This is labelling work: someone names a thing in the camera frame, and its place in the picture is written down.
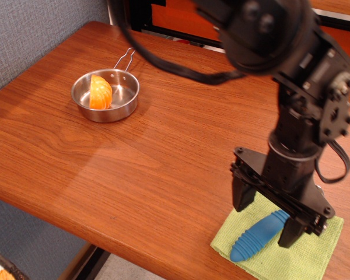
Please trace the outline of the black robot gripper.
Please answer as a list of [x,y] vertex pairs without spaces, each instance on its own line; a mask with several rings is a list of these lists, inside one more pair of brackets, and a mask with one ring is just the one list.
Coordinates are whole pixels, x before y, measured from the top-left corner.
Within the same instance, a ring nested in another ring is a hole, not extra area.
[[269,144],[268,154],[236,147],[231,164],[232,202],[241,212],[260,193],[290,215],[278,244],[290,248],[303,234],[321,235],[335,215],[314,182],[315,161],[323,149],[311,147],[302,153]]

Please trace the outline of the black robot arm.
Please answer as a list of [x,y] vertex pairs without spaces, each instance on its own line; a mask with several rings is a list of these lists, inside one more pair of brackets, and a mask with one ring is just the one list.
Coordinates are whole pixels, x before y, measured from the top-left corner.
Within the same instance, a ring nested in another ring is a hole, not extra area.
[[315,185],[330,146],[350,169],[336,139],[350,125],[350,57],[319,25],[309,1],[197,1],[199,14],[219,30],[230,63],[246,75],[278,84],[279,117],[262,154],[235,149],[233,206],[244,210],[261,193],[284,210],[279,245],[304,233],[320,235],[333,207]]

